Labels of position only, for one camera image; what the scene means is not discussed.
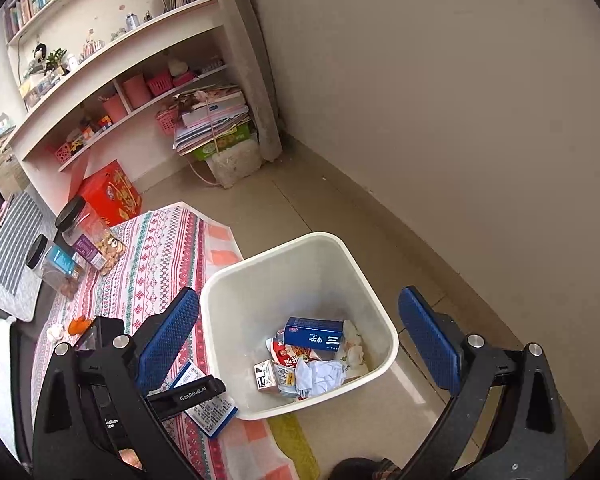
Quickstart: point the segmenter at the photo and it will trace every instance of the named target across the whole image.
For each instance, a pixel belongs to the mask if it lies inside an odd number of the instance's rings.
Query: jar of nuts
[[[103,276],[125,253],[125,245],[80,195],[64,206],[56,218],[56,227],[64,240]]]
[[[69,300],[74,298],[84,269],[45,235],[38,235],[25,259],[29,269]]]

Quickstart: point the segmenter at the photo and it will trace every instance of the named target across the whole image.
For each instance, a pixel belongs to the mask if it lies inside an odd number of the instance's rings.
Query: crumpled tissue
[[[340,386],[345,379],[345,366],[340,361],[311,361],[298,359],[296,390],[301,397],[315,397]]]

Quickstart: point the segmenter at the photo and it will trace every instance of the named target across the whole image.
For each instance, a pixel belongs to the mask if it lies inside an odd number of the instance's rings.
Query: potted plant
[[[59,48],[55,52],[50,52],[46,57],[46,72],[53,72],[58,68],[62,69],[62,73],[64,73],[64,69],[62,68],[62,58],[66,54],[66,49]]]

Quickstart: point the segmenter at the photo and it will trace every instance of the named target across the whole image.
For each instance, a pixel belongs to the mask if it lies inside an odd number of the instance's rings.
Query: red box
[[[138,216],[142,207],[142,198],[117,160],[85,178],[78,194],[91,204],[109,226]]]

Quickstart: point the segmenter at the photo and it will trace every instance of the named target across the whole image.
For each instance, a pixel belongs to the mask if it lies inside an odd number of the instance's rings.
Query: black jar lid
[[[85,199],[80,195],[76,195],[62,208],[58,218],[56,218],[56,227],[61,233],[64,233],[71,227],[75,219],[82,212],[85,204]]]
[[[38,262],[40,261],[40,257],[42,256],[42,253],[45,252],[47,241],[48,240],[46,239],[45,235],[39,234],[38,238],[36,238],[31,244],[29,252],[27,253],[27,257],[24,260],[24,263],[27,267],[29,267],[29,269],[36,268],[36,265],[38,264]]]

